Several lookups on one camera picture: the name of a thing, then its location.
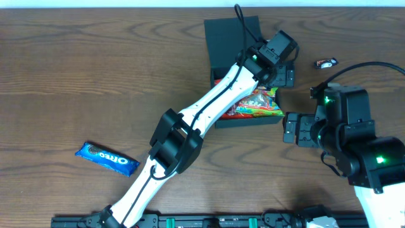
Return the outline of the green Haribo gummy bag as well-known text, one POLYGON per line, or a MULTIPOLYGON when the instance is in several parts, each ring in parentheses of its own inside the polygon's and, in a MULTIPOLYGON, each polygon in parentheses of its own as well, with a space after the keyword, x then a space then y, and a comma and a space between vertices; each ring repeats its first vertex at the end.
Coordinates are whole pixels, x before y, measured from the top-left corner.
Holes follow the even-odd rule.
POLYGON ((253 92, 241 99, 236 106, 236 112, 253 117, 284 116, 283 111, 276 103, 276 92, 278 88, 255 89, 253 92))

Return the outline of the red candy bag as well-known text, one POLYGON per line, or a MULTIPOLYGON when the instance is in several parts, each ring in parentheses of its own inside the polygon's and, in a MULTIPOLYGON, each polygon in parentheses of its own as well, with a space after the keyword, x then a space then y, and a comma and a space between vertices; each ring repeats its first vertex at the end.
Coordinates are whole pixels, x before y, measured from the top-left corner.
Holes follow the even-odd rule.
POLYGON ((248 119, 248 118, 253 118, 254 116, 252 114, 245 114, 245 113, 239 113, 237 111, 237 107, 239 103, 242 101, 240 99, 237 101, 235 104, 233 104, 221 117, 220 120, 233 120, 233 119, 248 119))

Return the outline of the black gift box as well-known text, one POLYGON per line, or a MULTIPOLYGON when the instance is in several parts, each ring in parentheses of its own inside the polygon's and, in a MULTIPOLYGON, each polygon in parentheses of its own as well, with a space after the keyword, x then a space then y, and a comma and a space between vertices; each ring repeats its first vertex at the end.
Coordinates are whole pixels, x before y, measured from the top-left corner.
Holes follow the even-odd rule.
MULTIPOLYGON (((205 20, 204 29, 211 65, 210 86, 214 87, 215 80, 224 78, 230 67, 236 62, 236 57, 243 48, 242 25, 238 18, 222 18, 205 20)), ((224 129, 269 125, 277 124, 281 119, 283 119, 282 116, 220 118, 215 122, 215 127, 217 129, 224 129)))

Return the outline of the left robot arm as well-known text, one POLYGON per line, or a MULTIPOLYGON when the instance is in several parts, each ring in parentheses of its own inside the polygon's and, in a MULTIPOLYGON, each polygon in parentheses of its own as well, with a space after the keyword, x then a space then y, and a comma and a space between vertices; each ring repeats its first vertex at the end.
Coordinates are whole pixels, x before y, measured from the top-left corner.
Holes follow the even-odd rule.
POLYGON ((163 184, 196 160, 209 128, 258 84, 269 83, 275 67, 297 50, 297 42, 282 30, 270 40, 244 45, 219 84, 180 112, 166 111, 150 140, 151 150, 143 170, 123 198, 100 212, 97 226, 135 225, 163 184))

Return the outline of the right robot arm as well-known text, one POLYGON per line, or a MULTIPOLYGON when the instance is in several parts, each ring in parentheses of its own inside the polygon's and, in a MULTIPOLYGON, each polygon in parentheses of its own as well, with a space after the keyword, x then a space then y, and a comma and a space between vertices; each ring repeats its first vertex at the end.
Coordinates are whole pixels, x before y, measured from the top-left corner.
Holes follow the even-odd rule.
POLYGON ((316 111, 287 112, 283 141, 335 158, 332 171, 354 188, 370 227, 404 227, 404 143, 376 135, 362 87, 329 84, 310 92, 316 111))

